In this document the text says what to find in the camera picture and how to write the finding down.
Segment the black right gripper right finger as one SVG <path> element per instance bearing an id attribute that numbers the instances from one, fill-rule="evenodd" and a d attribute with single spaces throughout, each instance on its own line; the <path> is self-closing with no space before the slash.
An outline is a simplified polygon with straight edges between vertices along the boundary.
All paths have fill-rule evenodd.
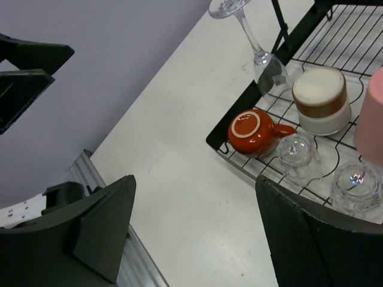
<path id="1" fill-rule="evenodd" d="M 382 226 L 259 175 L 256 197 L 279 286 L 382 286 Z"/>

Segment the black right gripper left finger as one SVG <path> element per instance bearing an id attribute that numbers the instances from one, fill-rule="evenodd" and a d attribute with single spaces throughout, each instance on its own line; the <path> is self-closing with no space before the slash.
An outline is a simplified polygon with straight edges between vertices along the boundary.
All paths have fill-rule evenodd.
<path id="1" fill-rule="evenodd" d="M 1 209 L 2 286 L 115 286 L 135 200 L 124 176 L 90 194 L 78 182 Z"/>

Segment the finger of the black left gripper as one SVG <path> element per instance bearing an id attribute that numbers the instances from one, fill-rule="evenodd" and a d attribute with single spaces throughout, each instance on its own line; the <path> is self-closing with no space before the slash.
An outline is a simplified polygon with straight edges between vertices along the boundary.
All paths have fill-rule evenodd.
<path id="1" fill-rule="evenodd" d="M 42 69 L 55 74 L 75 51 L 68 45 L 25 41 L 1 34 L 1 61 L 20 70 Z"/>
<path id="2" fill-rule="evenodd" d="M 42 69 L 1 72 L 1 134 L 36 101 L 54 78 Z"/>

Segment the clear faceted glass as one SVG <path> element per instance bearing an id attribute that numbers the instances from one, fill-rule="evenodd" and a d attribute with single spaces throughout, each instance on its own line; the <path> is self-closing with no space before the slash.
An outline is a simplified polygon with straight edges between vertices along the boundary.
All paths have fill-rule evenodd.
<path id="1" fill-rule="evenodd" d="M 335 170 L 329 202 L 346 215 L 374 218 L 382 204 L 382 176 L 368 164 L 345 163 Z"/>
<path id="2" fill-rule="evenodd" d="M 300 187 L 323 177 L 321 158 L 313 141 L 306 135 L 282 138 L 276 148 L 284 176 Z"/>

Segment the orange ceramic mug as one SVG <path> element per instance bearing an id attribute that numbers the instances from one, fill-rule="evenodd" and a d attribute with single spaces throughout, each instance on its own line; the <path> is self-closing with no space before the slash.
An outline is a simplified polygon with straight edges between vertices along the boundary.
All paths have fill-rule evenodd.
<path id="1" fill-rule="evenodd" d="M 237 152 L 248 157 L 262 158 L 276 148 L 280 139 L 295 133 L 292 126 L 275 123 L 261 109 L 249 109 L 232 120 L 227 137 Z"/>

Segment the pink plastic tumbler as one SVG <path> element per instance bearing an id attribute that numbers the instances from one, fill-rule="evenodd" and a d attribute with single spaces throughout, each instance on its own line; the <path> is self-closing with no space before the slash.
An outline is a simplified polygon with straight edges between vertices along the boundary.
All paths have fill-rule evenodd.
<path id="1" fill-rule="evenodd" d="M 382 167 L 382 68 L 370 78 L 358 117 L 354 143 L 369 162 Z"/>

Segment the white brown ceramic cup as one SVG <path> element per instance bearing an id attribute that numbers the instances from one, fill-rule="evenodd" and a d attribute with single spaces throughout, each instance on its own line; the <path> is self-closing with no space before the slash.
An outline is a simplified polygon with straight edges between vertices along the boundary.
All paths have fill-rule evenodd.
<path id="1" fill-rule="evenodd" d="M 342 130 L 351 118 L 344 74 L 319 66 L 302 73 L 293 84 L 299 123 L 308 133 L 328 136 Z"/>

